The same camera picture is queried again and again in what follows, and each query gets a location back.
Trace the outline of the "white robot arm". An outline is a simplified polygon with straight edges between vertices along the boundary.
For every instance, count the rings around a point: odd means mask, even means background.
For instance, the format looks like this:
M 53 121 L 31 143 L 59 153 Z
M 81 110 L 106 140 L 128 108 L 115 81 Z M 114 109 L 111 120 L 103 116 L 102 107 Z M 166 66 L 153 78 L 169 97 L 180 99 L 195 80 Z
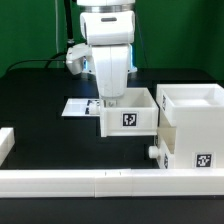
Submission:
M 110 107 L 127 88 L 134 42 L 135 0 L 77 0 L 80 28 L 89 47 L 99 97 Z

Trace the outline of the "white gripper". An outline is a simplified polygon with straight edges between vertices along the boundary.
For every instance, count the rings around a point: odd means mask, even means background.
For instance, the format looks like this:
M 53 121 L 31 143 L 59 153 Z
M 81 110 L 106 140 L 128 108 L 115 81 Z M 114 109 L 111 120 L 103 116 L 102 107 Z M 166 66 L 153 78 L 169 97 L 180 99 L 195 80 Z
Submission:
M 124 95 L 127 87 L 129 46 L 93 47 L 92 57 L 99 95 L 107 99 L 107 107 L 116 107 L 116 99 Z

